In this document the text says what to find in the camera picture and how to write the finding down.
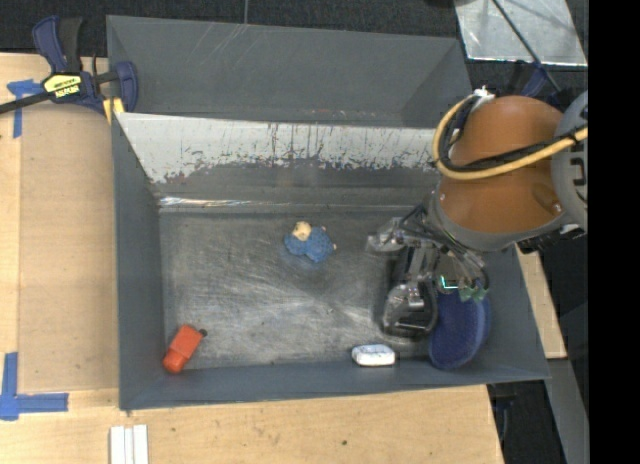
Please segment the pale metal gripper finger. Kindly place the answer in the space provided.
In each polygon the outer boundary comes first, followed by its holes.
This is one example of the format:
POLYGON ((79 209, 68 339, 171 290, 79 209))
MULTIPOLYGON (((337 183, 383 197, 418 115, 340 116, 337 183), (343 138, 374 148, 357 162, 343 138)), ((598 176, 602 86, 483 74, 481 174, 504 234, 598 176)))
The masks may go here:
POLYGON ((391 336, 407 336, 408 330, 400 326, 400 319, 407 313, 407 288, 394 286, 387 294, 382 313, 383 331, 391 336))
POLYGON ((432 332, 438 320, 437 294, 427 285, 419 285, 409 296, 409 326, 418 336, 432 332))

